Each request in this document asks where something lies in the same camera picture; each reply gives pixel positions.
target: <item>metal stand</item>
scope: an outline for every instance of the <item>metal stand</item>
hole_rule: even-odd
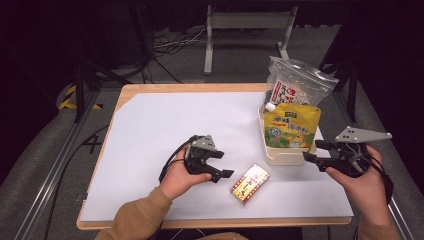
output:
[[[213,42],[212,29],[214,28],[282,28],[284,29],[282,42],[277,42],[281,58],[289,59],[287,44],[296,18],[297,7],[292,7],[290,12],[273,13],[242,13],[242,12],[212,12],[208,6],[207,37],[204,74],[212,74]]]

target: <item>plastic bag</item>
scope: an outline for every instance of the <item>plastic bag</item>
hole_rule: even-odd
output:
[[[338,79],[298,60],[271,57],[264,104],[317,106],[336,87]]]

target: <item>gray metal bracket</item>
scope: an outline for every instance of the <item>gray metal bracket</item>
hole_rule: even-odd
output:
[[[335,139],[336,142],[364,143],[391,139],[392,134],[347,126]]]
[[[196,141],[193,141],[191,144],[193,147],[209,150],[209,151],[216,151],[215,143],[212,140],[211,135],[204,136],[200,139],[197,139]]]

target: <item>tan sleeve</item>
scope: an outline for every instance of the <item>tan sleeve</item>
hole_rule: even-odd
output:
[[[375,226],[364,221],[359,222],[359,240],[399,240],[399,235],[393,225]]]
[[[235,232],[224,232],[212,234],[206,237],[199,238],[198,240],[248,240],[242,235]]]
[[[111,228],[101,230],[95,239],[147,239],[159,227],[171,204],[171,200],[156,187],[148,197],[122,205]]]

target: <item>yellow snack bag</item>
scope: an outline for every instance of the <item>yellow snack bag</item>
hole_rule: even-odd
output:
[[[314,106],[280,103],[264,113],[265,144],[271,148],[310,148],[321,110]]]

